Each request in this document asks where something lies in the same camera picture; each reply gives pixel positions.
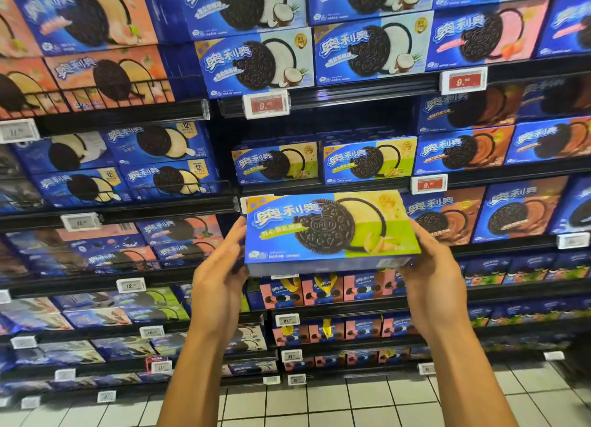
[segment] pistachio flavor oreo box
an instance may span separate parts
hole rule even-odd
[[[232,151],[241,185],[318,177],[318,143],[242,148]]]
[[[324,183],[409,177],[416,150],[416,136],[325,146]]]
[[[306,0],[180,0],[192,40],[306,26]]]
[[[211,157],[207,129],[197,121],[108,130],[102,135],[119,164]]]
[[[196,197],[219,190],[218,169],[209,158],[122,166],[121,173],[137,200]]]
[[[314,86],[310,28],[197,41],[210,97]]]
[[[501,166],[515,126],[422,134],[414,175]]]
[[[253,276],[395,268],[421,252],[398,191],[253,197],[245,262]]]
[[[519,164],[591,154],[591,117],[571,117],[517,124],[505,164]]]
[[[552,177],[491,184],[472,243],[543,234],[567,180]]]
[[[56,208],[101,206],[132,200],[125,180],[114,167],[32,175],[31,180]]]
[[[318,85],[425,72],[433,12],[314,28]]]

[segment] chocolate flavor oreo box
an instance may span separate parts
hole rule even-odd
[[[33,175],[31,180],[56,208],[100,206],[132,200],[121,173],[114,167]]]
[[[591,50],[591,0],[553,0],[536,57]]]
[[[211,157],[207,129],[197,121],[103,132],[119,164],[149,164]]]
[[[515,126],[424,134],[418,137],[414,175],[501,166]]]
[[[31,174],[116,164],[99,132],[59,134],[39,141],[17,142],[12,148]]]
[[[416,136],[325,146],[324,183],[339,184],[409,177],[417,150]]]
[[[530,58],[548,2],[514,1],[436,12],[425,70]]]
[[[591,74],[554,77],[529,83],[517,113],[519,122],[576,116],[591,110]]]
[[[470,243],[483,196],[484,187],[402,197],[408,216],[439,242],[465,245]]]
[[[317,142],[240,148],[232,159],[241,185],[318,177]]]
[[[306,0],[180,0],[192,40],[306,26]]]
[[[417,133],[512,125],[522,93],[522,86],[508,84],[474,93],[423,95],[417,105]]]
[[[397,191],[254,197],[245,262],[253,276],[399,267],[420,253]]]
[[[314,86],[310,28],[195,43],[210,97]]]
[[[568,177],[491,184],[473,243],[543,234]]]
[[[579,231],[591,231],[591,175],[572,178],[548,228],[551,234]]]
[[[195,197],[219,190],[218,169],[209,158],[122,166],[121,173],[137,200]]]
[[[517,124],[505,164],[548,161],[591,154],[591,117]]]
[[[425,72],[433,12],[314,28],[318,85]]]

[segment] person's left hand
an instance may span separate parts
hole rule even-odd
[[[246,233],[247,221],[239,217],[222,244],[193,275],[193,315],[189,330],[207,336],[209,341],[218,340],[222,350],[236,331],[242,287],[248,278],[246,267],[233,270],[244,255],[240,241]]]

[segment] floor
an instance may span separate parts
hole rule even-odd
[[[591,389],[571,389],[549,363],[495,367],[521,427],[591,426]],[[0,412],[2,427],[149,427],[162,396],[108,405]],[[284,388],[222,390],[218,427],[443,427],[435,377],[408,374]]]

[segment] tile floor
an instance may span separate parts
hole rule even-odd
[[[501,365],[495,374],[521,427],[591,426],[591,389],[571,389],[549,363]],[[150,427],[162,396],[108,405],[0,412],[2,427]],[[443,427],[437,378],[388,374],[307,386],[222,390],[218,427]]]

